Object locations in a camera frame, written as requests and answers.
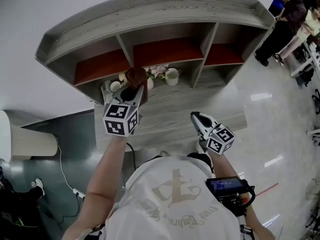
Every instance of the dark green floor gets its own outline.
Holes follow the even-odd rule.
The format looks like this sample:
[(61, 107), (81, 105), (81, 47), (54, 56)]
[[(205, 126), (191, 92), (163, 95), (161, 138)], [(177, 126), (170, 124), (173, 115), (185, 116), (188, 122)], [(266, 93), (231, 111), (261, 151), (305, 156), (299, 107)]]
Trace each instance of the dark green floor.
[[(41, 124), (28, 127), (30, 130), (55, 134), (59, 138), (62, 150), (62, 166), (71, 187), (86, 192), (86, 186), (94, 172), (102, 154), (97, 152), (95, 124), (93, 112), (77, 114), (53, 119)], [(35, 178), (43, 181), (45, 196), (39, 199), (39, 209), (49, 210), (56, 221), (62, 216), (74, 215), (77, 211), (76, 196), (67, 186), (60, 168), (59, 155), (51, 157), (32, 158), (27, 161), (11, 161), (3, 163), (4, 176), (11, 182), (17, 192), (27, 192)], [(132, 154), (125, 156), (123, 171), (125, 178), (133, 172)], [(117, 199), (123, 190), (119, 186)], [(50, 239), (61, 239), (63, 232), (73, 223), (75, 218), (66, 218), (60, 230), (57, 223), (40, 213), (45, 231)]]

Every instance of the red line on floor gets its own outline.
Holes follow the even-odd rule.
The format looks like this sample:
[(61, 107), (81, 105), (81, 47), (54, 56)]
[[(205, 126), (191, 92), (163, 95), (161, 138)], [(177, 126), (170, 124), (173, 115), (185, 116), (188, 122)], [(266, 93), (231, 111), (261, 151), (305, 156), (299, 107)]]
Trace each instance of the red line on floor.
[(274, 187), (275, 187), (276, 185), (278, 185), (278, 184), (279, 184), (279, 182), (276, 183), (276, 184), (274, 184), (274, 185), (272, 185), (271, 187), (268, 187), (268, 188), (265, 189), (264, 191), (262, 191), (262, 192), (260, 192), (259, 194), (257, 194), (256, 197), (257, 197), (257, 196), (260, 196), (260, 195), (262, 195), (263, 193), (267, 192), (268, 190), (274, 188)]

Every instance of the white vase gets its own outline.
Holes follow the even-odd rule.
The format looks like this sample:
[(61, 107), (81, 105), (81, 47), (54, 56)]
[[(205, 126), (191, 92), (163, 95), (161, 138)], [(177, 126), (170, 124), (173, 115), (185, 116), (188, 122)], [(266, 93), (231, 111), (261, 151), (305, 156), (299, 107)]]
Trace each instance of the white vase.
[(154, 80), (151, 77), (149, 77), (148, 80), (147, 80), (148, 89), (149, 90), (152, 89), (154, 87), (154, 85), (155, 85), (154, 84)]

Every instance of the white cylindrical table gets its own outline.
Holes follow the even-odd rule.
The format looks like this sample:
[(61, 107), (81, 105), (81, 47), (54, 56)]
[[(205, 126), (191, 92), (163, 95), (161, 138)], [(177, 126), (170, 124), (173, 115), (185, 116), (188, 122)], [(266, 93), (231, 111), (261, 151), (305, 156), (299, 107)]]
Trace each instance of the white cylindrical table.
[(29, 160), (51, 157), (58, 152), (58, 142), (51, 133), (39, 132), (10, 124), (6, 112), (0, 111), (0, 159)]

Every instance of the black and white marker cube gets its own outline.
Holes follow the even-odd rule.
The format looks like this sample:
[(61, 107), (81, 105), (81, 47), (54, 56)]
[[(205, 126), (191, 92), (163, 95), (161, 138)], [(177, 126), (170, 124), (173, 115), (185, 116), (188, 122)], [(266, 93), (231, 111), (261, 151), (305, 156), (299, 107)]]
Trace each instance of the black and white marker cube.
[(126, 104), (107, 104), (102, 119), (107, 134), (128, 137), (139, 124), (138, 107)]
[(236, 136), (229, 128), (221, 125), (219, 129), (215, 130), (210, 135), (206, 147), (221, 155), (231, 148), (235, 141), (235, 137)]

